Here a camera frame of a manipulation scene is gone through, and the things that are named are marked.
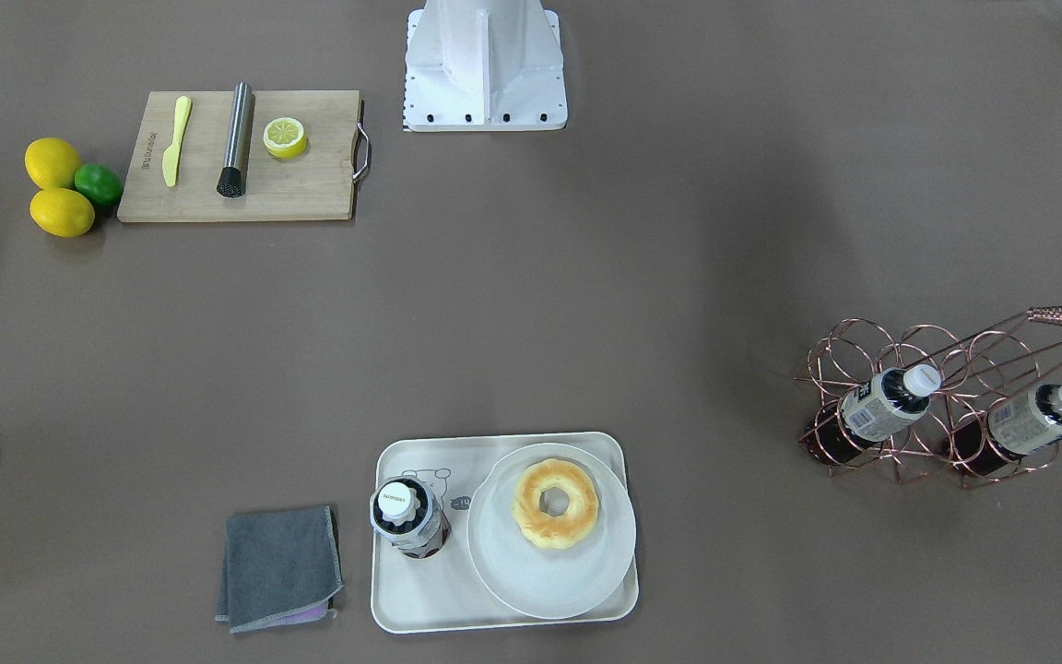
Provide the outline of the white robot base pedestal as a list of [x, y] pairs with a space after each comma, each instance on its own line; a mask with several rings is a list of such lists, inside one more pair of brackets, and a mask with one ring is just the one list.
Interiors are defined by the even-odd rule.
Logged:
[[527, 132], [569, 119], [561, 23], [539, 1], [427, 1], [407, 17], [402, 126]]

